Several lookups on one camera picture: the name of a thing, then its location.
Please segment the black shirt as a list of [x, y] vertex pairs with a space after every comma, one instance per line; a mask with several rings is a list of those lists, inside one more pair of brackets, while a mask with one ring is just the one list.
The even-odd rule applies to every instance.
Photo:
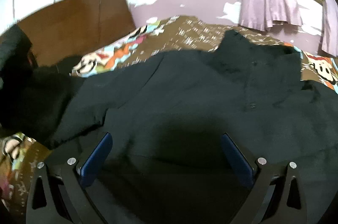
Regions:
[[113, 148], [99, 180], [128, 221], [228, 223], [248, 196], [221, 147], [224, 133], [255, 157], [297, 163], [309, 223], [337, 192], [337, 94], [301, 79], [289, 46], [230, 30], [217, 50], [158, 53], [87, 78], [51, 138]]

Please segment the pile of dark clothes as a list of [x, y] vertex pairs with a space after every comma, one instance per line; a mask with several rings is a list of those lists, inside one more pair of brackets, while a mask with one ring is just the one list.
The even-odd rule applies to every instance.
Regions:
[[37, 66], [32, 43], [14, 25], [1, 39], [1, 137], [21, 132], [48, 145], [83, 78], [61, 73], [67, 60]]

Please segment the colourful cartoon bedspread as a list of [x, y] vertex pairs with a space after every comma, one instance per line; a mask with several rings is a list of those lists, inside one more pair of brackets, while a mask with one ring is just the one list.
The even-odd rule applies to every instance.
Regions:
[[[297, 47], [242, 27], [206, 24], [195, 17], [188, 16], [162, 21], [156, 29], [151, 29], [148, 26], [142, 27], [132, 33], [131, 40], [125, 44], [113, 44], [107, 48], [99, 49], [96, 54], [87, 54], [77, 64], [80, 74], [71, 77], [83, 78], [85, 81], [98, 74], [143, 63], [150, 57], [163, 52], [181, 50], [213, 52], [217, 50], [225, 33], [230, 30], [240, 33], [255, 45], [293, 48], [300, 54], [301, 79], [322, 83], [337, 94], [337, 72], [335, 64], [331, 60], [304, 52]], [[68, 142], [78, 143], [76, 139]], [[54, 149], [51, 142], [44, 146]]]

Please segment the pink right curtain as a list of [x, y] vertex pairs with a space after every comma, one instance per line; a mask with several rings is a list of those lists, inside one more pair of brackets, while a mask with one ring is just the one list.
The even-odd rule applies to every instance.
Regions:
[[321, 50], [337, 57], [337, 3], [335, 0], [323, 1], [323, 35]]

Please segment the wooden headboard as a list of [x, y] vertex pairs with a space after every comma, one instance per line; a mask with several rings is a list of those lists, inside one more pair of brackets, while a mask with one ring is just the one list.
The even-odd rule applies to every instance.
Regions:
[[19, 21], [39, 65], [83, 56], [135, 30], [126, 0], [63, 0]]

